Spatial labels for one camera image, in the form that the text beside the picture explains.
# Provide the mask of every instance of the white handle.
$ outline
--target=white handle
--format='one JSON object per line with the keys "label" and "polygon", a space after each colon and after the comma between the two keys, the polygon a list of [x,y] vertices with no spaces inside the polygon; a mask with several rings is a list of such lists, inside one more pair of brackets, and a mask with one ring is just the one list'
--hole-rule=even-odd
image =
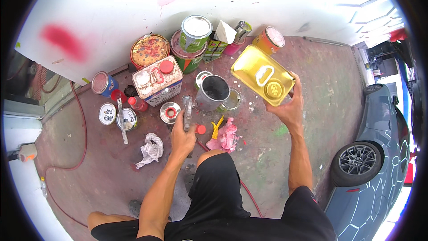
{"label": "white handle", "polygon": [[[271,72],[269,74],[269,76],[265,79],[265,81],[263,83],[260,83],[260,79],[265,75],[266,71],[270,69]],[[272,77],[272,75],[274,74],[275,69],[270,66],[270,65],[264,65],[262,67],[260,67],[260,69],[255,73],[255,81],[257,82],[257,84],[260,87],[263,87],[264,85],[266,85],[266,83],[268,82],[268,80]]]}

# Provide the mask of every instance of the rag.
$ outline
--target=rag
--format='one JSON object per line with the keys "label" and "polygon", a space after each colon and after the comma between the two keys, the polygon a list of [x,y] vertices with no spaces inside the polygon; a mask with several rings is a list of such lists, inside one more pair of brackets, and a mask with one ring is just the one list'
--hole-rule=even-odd
{"label": "rag", "polygon": [[141,147],[141,152],[142,160],[135,164],[137,169],[153,161],[158,162],[158,158],[163,154],[162,140],[156,134],[148,133],[146,135],[146,145]]}
{"label": "rag", "polygon": [[212,138],[207,142],[207,147],[211,150],[220,149],[231,153],[235,151],[238,140],[241,136],[236,135],[238,127],[232,124],[233,117],[227,119],[227,123],[218,130],[217,139]]}

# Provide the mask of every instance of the yellow glove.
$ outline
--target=yellow glove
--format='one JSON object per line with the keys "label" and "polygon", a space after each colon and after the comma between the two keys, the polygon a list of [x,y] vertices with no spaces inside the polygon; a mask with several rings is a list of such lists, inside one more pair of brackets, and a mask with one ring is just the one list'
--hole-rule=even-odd
{"label": "yellow glove", "polygon": [[213,131],[213,135],[212,138],[213,139],[217,139],[218,136],[218,127],[221,125],[221,123],[223,122],[224,119],[224,115],[222,115],[222,117],[220,118],[220,120],[218,121],[217,125],[214,122],[211,122],[211,124],[213,125],[214,131]]}

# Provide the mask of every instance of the person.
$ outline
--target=person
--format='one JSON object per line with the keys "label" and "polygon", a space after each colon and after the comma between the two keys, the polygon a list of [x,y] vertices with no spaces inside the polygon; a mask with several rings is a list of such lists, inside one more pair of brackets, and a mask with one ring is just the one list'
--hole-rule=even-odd
{"label": "person", "polygon": [[172,151],[165,168],[142,201],[139,219],[92,212],[88,228],[99,241],[198,241],[198,240],[334,240],[329,219],[311,192],[312,170],[303,138],[303,97],[296,77],[292,99],[266,110],[287,126],[292,140],[288,174],[290,197],[280,219],[250,217],[242,207],[239,174],[230,155],[221,150],[203,153],[189,190],[192,200],[185,217],[169,222],[175,180],[195,146],[195,126],[183,130],[183,111],[171,132]]}

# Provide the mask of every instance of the hand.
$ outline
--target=hand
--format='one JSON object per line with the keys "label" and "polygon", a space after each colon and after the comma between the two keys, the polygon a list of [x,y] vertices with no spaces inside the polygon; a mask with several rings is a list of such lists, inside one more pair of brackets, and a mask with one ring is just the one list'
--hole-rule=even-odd
{"label": "hand", "polygon": [[190,125],[188,132],[185,132],[183,129],[184,112],[185,111],[182,110],[177,115],[173,131],[171,132],[171,157],[178,158],[180,160],[184,160],[190,152],[193,151],[196,142],[195,124]]}
{"label": "hand", "polygon": [[294,72],[292,74],[296,78],[296,83],[293,92],[289,93],[292,97],[291,101],[277,107],[273,107],[266,101],[264,102],[266,111],[275,114],[287,126],[290,134],[293,135],[295,133],[302,133],[303,131],[303,96],[300,78]]}

